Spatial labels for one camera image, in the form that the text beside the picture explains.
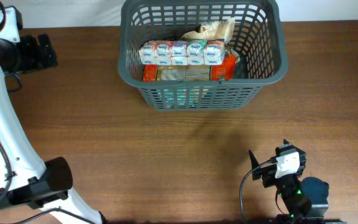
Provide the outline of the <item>orange spaghetti package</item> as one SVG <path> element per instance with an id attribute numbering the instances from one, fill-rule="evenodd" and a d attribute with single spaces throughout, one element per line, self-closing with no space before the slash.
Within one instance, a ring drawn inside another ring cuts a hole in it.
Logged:
<path id="1" fill-rule="evenodd" d="M 143 82 L 161 81 L 220 81 L 234 77 L 236 58 L 226 56 L 221 65 L 145 65 Z"/>

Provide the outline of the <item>Kleenex tissue multipack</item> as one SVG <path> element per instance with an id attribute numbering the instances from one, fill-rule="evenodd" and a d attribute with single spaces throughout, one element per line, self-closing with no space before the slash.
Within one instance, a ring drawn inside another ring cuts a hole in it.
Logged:
<path id="1" fill-rule="evenodd" d="M 144 65 L 221 65 L 226 49 L 220 40 L 150 40 L 138 54 Z"/>

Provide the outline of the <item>beige bread bag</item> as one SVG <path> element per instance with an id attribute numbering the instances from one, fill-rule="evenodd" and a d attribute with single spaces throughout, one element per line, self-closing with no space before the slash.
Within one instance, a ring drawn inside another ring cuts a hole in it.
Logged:
<path id="1" fill-rule="evenodd" d="M 228 44 L 233 37 L 235 24 L 234 17 L 225 21 L 205 22 L 198 30 L 185 33 L 181 40 L 223 40 Z"/>

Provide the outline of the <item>teal wet wipes pack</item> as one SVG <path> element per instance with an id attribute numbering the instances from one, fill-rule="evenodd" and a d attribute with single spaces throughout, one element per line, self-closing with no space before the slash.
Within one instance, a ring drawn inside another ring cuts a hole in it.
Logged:
<path id="1" fill-rule="evenodd" d="M 165 98 L 164 102 L 168 108 L 195 107 L 198 101 L 198 90 L 187 89 L 164 89 L 158 92 L 159 97 Z"/>

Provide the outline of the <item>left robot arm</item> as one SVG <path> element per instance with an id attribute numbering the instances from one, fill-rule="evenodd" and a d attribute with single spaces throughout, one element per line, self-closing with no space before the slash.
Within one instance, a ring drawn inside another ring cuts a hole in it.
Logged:
<path id="1" fill-rule="evenodd" d="M 48 35 L 21 36 L 22 27 L 18 9 L 0 3 L 0 211 L 26 205 L 62 223 L 105 223 L 74 189 L 67 161 L 42 160 L 14 111 L 6 78 L 57 65 Z"/>

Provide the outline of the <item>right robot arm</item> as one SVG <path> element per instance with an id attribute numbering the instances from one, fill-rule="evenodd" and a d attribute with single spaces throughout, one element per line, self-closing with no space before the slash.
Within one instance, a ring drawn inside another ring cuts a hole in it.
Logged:
<path id="1" fill-rule="evenodd" d="M 281 198 L 287 213 L 281 212 L 275 223 L 322 223 L 328 209 L 329 184 L 316 177 L 300 180 L 306 167 L 306 152 L 283 140 L 275 156 L 259 163 L 249 151 L 253 180 L 264 188 L 275 187 L 275 199 Z"/>

